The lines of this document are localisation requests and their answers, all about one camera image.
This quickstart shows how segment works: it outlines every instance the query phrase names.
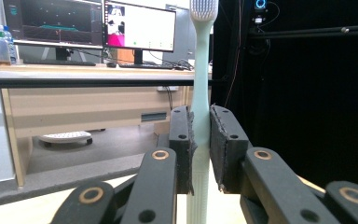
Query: bottle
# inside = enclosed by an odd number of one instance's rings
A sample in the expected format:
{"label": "bottle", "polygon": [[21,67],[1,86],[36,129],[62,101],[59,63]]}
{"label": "bottle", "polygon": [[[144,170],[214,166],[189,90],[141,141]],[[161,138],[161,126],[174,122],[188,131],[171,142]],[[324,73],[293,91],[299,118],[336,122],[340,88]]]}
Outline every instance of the bottle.
{"label": "bottle", "polygon": [[0,65],[11,65],[8,44],[5,40],[3,27],[0,26]]}
{"label": "bottle", "polygon": [[8,52],[10,55],[10,62],[11,62],[11,64],[16,64],[17,53],[16,53],[16,48],[14,47],[13,36],[11,35],[7,26],[4,26],[4,32],[5,32],[5,40],[8,44]]}

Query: keyboard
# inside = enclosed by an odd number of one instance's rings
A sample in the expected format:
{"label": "keyboard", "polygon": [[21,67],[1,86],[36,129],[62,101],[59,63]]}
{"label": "keyboard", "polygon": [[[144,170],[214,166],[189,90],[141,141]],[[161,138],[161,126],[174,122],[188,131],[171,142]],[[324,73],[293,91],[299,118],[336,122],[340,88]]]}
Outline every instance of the keyboard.
{"label": "keyboard", "polygon": [[167,65],[167,64],[151,64],[151,63],[143,63],[143,64],[120,63],[118,66],[121,67],[121,68],[173,69],[173,66],[172,66],[172,65]]}
{"label": "keyboard", "polygon": [[29,60],[24,59],[25,64],[49,64],[49,65],[78,65],[78,66],[95,66],[95,63],[91,62],[78,62],[78,61],[61,61],[61,60]]}

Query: monitor screen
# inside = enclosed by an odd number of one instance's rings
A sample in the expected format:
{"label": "monitor screen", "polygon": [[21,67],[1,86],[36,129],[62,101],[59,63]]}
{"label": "monitor screen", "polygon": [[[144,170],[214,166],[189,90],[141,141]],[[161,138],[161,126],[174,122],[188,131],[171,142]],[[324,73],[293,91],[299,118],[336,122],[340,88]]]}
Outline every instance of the monitor screen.
{"label": "monitor screen", "polygon": [[102,49],[101,0],[4,0],[7,26],[18,45]]}
{"label": "monitor screen", "polygon": [[103,0],[108,48],[173,52],[175,11]]}

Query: black cable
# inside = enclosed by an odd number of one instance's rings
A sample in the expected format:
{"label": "black cable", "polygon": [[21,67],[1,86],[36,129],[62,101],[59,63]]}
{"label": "black cable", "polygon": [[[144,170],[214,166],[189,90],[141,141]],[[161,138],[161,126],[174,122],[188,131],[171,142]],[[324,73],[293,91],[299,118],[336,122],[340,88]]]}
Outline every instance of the black cable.
{"label": "black cable", "polygon": [[165,88],[165,90],[167,90],[168,101],[170,103],[170,110],[172,110],[172,108],[173,108],[173,105],[172,105],[172,93],[171,93],[170,87],[169,86],[164,86],[164,88]]}
{"label": "black cable", "polygon": [[187,70],[189,70],[189,71],[191,71],[191,69],[194,68],[194,67],[193,67],[190,63],[188,63],[185,59],[181,59],[181,60],[179,60],[177,63],[174,63],[174,62],[170,62],[170,61],[163,60],[163,59],[160,59],[160,58],[156,57],[154,54],[152,54],[152,52],[151,52],[150,50],[149,50],[149,54],[150,54],[151,56],[153,56],[154,58],[156,58],[156,59],[158,59],[158,60],[160,60],[160,61],[162,61],[162,62],[164,62],[164,63],[169,63],[169,64],[171,64],[171,65],[176,65],[176,66],[183,66],[185,69],[187,69]]}
{"label": "black cable", "polygon": [[[257,29],[259,30],[259,32],[265,33],[260,27],[257,27]],[[266,56],[264,56],[264,59],[260,64],[260,68],[263,68],[264,62],[266,61],[267,57],[269,56],[269,51],[271,50],[271,40],[266,39],[266,44],[267,44],[267,53],[266,53]]]}
{"label": "black cable", "polygon": [[235,79],[237,77],[237,70],[238,70],[238,64],[239,64],[239,59],[240,59],[240,46],[241,46],[241,27],[242,27],[242,13],[243,13],[243,8],[244,8],[244,5],[241,5],[241,0],[238,1],[238,9],[239,9],[239,31],[238,31],[238,45],[237,45],[237,52],[236,52],[236,56],[235,56],[235,71],[234,71],[234,77],[232,78],[232,81],[231,81],[231,84],[230,84],[230,87],[228,89],[228,94],[227,94],[227,98],[226,98],[226,101],[225,101],[225,105],[224,107],[227,107],[227,104],[228,104],[228,100],[231,96],[231,93],[232,93],[232,89],[234,87],[234,82],[235,82]]}
{"label": "black cable", "polygon": [[278,9],[278,13],[277,13],[277,15],[274,17],[274,19],[268,21],[267,23],[261,24],[261,25],[259,25],[258,27],[263,27],[263,26],[266,26],[266,25],[272,23],[272,22],[275,21],[275,20],[279,17],[279,15],[281,14],[281,9],[279,8],[279,6],[278,6],[276,3],[274,3],[274,2],[267,2],[267,5],[268,5],[268,4],[274,5],[274,6]]}

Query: white desk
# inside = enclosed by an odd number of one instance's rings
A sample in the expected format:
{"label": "white desk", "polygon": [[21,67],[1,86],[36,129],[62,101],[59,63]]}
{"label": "white desk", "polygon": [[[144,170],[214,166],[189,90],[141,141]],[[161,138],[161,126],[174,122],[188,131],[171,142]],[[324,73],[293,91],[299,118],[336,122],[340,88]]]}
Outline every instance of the white desk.
{"label": "white desk", "polygon": [[[0,77],[192,80],[194,72],[97,66],[0,66]],[[166,112],[166,91],[157,87],[2,89],[7,127],[19,186],[32,153],[32,136],[96,130],[142,123],[143,113]],[[189,105],[189,88],[172,92],[172,106]]]}

